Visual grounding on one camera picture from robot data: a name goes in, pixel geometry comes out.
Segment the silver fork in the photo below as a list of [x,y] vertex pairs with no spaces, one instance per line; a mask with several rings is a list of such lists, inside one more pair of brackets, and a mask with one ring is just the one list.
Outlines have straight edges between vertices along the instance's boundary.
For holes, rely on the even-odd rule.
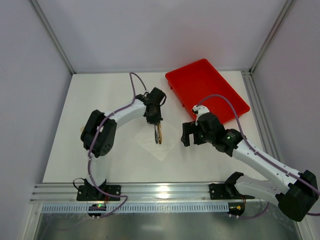
[[155,139],[155,143],[159,144],[158,125],[157,124],[154,124],[154,139]]

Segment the white paper napkin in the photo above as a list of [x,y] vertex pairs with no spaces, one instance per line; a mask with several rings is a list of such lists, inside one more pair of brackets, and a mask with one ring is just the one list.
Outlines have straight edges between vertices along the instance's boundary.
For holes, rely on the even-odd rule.
[[134,142],[157,160],[162,161],[179,141],[179,132],[176,127],[165,120],[160,124],[160,131],[162,135],[161,144],[156,144],[154,128],[149,125],[143,127],[135,135]]

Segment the gold knife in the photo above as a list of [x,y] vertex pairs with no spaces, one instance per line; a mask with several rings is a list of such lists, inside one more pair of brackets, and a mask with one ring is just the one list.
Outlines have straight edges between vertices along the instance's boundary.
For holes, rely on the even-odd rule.
[[161,130],[161,124],[158,125],[158,144],[161,145],[163,141],[163,135]]

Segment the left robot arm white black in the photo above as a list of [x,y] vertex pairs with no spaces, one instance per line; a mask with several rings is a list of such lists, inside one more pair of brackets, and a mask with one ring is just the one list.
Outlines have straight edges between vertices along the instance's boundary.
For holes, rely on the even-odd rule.
[[166,102],[166,94],[153,88],[134,97],[133,102],[108,114],[94,110],[81,133],[80,140],[88,151],[88,161],[100,164],[100,157],[107,155],[115,141],[116,130],[126,123],[140,117],[145,117],[146,122],[154,125],[154,139],[156,144],[162,143],[161,106]]

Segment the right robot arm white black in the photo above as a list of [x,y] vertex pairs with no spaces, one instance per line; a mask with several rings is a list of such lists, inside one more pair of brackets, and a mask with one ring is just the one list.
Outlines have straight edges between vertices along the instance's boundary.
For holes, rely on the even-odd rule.
[[211,144],[217,151],[245,163],[265,177],[266,180],[257,180],[234,172],[223,184],[232,198],[250,196],[264,200],[296,222],[309,215],[319,199],[317,178],[312,172],[300,172],[283,165],[252,145],[240,131],[226,129],[211,112],[182,124],[181,141],[185,147],[190,145],[190,135],[193,135],[195,145]]

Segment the red plastic tray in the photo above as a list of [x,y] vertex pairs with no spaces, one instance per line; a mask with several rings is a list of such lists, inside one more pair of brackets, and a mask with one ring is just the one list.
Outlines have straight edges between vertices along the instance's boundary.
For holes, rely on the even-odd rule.
[[205,58],[170,71],[165,78],[193,120],[196,115],[192,108],[213,94],[227,98],[239,117],[250,111],[249,105]]

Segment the right side aluminium rail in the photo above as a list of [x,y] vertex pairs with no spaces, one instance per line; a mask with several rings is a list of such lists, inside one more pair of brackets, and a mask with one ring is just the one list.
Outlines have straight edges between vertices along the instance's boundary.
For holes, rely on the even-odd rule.
[[260,98],[258,88],[251,73],[247,70],[241,71],[241,76],[248,95],[252,113],[254,116],[257,130],[265,152],[277,160],[280,160],[279,151],[277,149],[271,127],[267,120],[267,115]]

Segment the aluminium rail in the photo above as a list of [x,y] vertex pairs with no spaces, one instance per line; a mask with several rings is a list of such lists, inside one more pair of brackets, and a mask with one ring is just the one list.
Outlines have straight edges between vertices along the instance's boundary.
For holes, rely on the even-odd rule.
[[248,95],[252,113],[254,116],[257,130],[265,152],[277,160],[280,160],[279,151],[277,149],[271,127],[267,120],[267,115],[260,98],[258,88],[251,73],[247,70],[241,71],[241,76]]
[[[209,202],[209,182],[119,183],[128,202]],[[77,190],[72,183],[36,184],[30,203],[74,203]]]

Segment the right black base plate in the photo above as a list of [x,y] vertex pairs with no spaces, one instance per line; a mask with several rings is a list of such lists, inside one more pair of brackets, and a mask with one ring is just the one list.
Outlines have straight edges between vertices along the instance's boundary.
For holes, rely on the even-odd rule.
[[234,185],[211,183],[208,185],[211,200],[240,200],[242,197]]

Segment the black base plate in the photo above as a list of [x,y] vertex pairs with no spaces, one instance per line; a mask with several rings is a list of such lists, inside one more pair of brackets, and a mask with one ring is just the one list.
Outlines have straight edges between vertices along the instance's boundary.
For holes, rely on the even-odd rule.
[[[102,191],[108,193],[109,195],[120,196],[121,194],[121,185],[102,185],[100,187]],[[79,202],[88,202],[88,201],[105,201],[106,195],[101,193],[92,185],[80,185],[78,188],[76,200]]]
[[234,185],[211,183],[208,185],[211,200],[240,200],[242,197]]

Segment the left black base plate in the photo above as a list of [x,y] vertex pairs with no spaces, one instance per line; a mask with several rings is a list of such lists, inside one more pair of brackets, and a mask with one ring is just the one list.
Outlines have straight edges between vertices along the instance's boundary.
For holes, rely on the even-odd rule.
[[[120,196],[121,194],[121,185],[102,185],[100,187],[102,191],[108,193],[109,195]],[[76,200],[79,202],[88,202],[88,201],[105,201],[106,195],[101,193],[92,185],[80,185],[78,188]]]

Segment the left aluminium frame post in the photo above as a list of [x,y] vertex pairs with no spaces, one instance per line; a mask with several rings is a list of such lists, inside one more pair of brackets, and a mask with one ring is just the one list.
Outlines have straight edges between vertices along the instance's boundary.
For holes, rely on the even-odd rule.
[[45,12],[43,11],[42,7],[40,6],[37,0],[29,0],[28,1],[34,10],[35,14],[37,15],[40,23],[42,24],[44,30],[48,34],[53,46],[55,47],[56,51],[58,52],[59,56],[61,57],[64,65],[67,67],[71,75],[76,74],[75,69],[73,68],[69,58],[67,57],[66,52],[64,51],[54,29],[52,28],[50,22],[48,21]]

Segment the aluminium frame post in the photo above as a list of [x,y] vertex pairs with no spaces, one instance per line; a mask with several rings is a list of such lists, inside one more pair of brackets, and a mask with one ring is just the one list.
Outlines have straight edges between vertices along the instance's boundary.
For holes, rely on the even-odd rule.
[[249,69],[249,73],[252,75],[257,67],[259,66],[260,62],[262,61],[264,55],[266,54],[267,50],[270,48],[271,44],[273,43],[274,39],[276,38],[278,32],[280,31],[282,25],[284,24],[286,18],[288,17],[289,13],[291,12],[293,6],[295,5],[296,0],[286,0],[284,2],[283,7],[280,9],[279,14],[277,15],[269,33],[267,34],[266,39],[264,40],[261,48],[259,49],[254,61]]
[[71,75],[76,74],[75,69],[73,68],[69,58],[67,57],[66,52],[64,51],[54,29],[52,28],[50,22],[48,21],[45,12],[43,11],[42,7],[40,6],[37,0],[29,0],[28,1],[34,10],[35,14],[37,15],[40,23],[42,24],[44,30],[48,34],[53,46],[55,47],[56,51],[58,52],[59,56],[61,57],[64,65],[67,67]]

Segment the aluminium front rail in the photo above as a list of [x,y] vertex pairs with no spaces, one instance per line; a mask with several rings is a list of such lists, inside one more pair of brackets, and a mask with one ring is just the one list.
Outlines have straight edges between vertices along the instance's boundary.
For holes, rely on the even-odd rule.
[[[209,182],[119,183],[128,202],[209,202]],[[36,184],[30,203],[74,203],[77,190],[72,183]]]

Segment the right aluminium frame post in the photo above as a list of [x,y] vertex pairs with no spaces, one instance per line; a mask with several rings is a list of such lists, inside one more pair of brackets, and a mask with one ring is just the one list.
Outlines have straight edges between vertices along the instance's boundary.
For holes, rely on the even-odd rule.
[[286,0],[284,2],[283,7],[280,9],[279,14],[277,15],[269,33],[267,34],[266,39],[264,40],[261,48],[259,49],[254,61],[249,69],[249,73],[252,75],[257,67],[259,66],[260,62],[262,61],[264,55],[266,54],[267,50],[270,48],[271,44],[273,43],[274,39],[276,38],[278,32],[280,31],[282,25],[284,24],[286,18],[288,17],[289,13],[291,12],[293,6],[295,5],[296,0]]

